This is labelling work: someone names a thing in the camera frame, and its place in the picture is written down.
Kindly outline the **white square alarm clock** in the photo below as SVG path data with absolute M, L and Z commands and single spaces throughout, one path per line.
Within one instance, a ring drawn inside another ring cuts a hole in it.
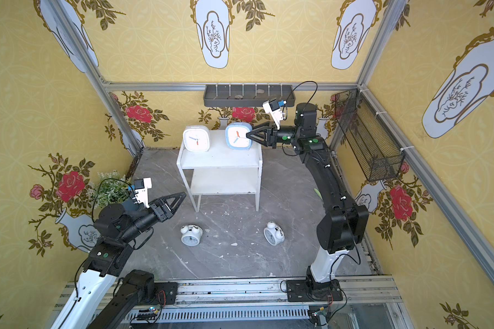
M 208 152 L 210 130 L 206 126 L 187 126 L 183 131 L 183 145 L 189 152 Z

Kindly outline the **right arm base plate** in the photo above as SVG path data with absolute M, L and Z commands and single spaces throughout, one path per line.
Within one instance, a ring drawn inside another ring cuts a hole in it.
M 286 280 L 285 292 L 289 302 L 330 302 L 343 301 L 338 280 L 318 283 L 312 279 Z

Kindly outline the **blue square alarm clock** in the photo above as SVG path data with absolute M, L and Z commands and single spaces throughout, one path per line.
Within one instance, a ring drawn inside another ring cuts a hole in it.
M 252 146 L 252 141 L 247 137 L 247 134 L 251 131 L 252 126 L 249 123 L 237 122 L 229 124 L 225 130 L 227 146 L 234 150 L 249 150 Z

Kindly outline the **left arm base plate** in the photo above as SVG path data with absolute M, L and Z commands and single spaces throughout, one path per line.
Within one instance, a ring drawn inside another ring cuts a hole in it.
M 155 282 L 150 303 L 152 305 L 170 306 L 176 302 L 178 293 L 177 282 Z

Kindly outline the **white twin-bell alarm clock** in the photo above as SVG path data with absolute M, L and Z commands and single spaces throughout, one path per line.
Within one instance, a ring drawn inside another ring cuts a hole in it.
M 203 230 L 200 226 L 189 224 L 181 227 L 181 242 L 189 247 L 200 244 Z
M 285 234 L 281 227 L 274 221 L 269 221 L 263 229 L 263 235 L 271 246 L 276 246 L 285 241 Z

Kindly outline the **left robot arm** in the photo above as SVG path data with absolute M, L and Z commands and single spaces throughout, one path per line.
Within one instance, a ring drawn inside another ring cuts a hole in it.
M 139 211 L 128 211 L 122 204 L 104 207 L 94 223 L 101 237 L 79 268 L 74 291 L 52 324 L 53 328 L 117 328 L 136 306 L 173 305 L 177 283 L 157 283 L 150 272 L 133 270 L 123 277 L 122 284 L 100 314 L 95 314 L 136 251 L 137 237 L 152 232 L 155 224 L 173 218 L 185 198 L 184 192 L 159 197 Z

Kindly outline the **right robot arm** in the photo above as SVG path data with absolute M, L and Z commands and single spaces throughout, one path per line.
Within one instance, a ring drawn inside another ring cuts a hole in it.
M 265 147 L 291 145 L 294 155 L 306 166 L 318 189 L 325 216 L 316 227 L 320 244 L 315 261 L 307 270 L 306 282 L 313 289 L 324 288 L 334 279 L 338 262 L 358 245 L 364 236 L 369 211 L 350 196 L 339 174 L 332 167 L 332 154 L 324 138 L 316 132 L 316 107 L 296 106 L 293 126 L 283 126 L 285 101 L 270 100 L 263 110 L 271 122 L 255 126 L 247 138 Z

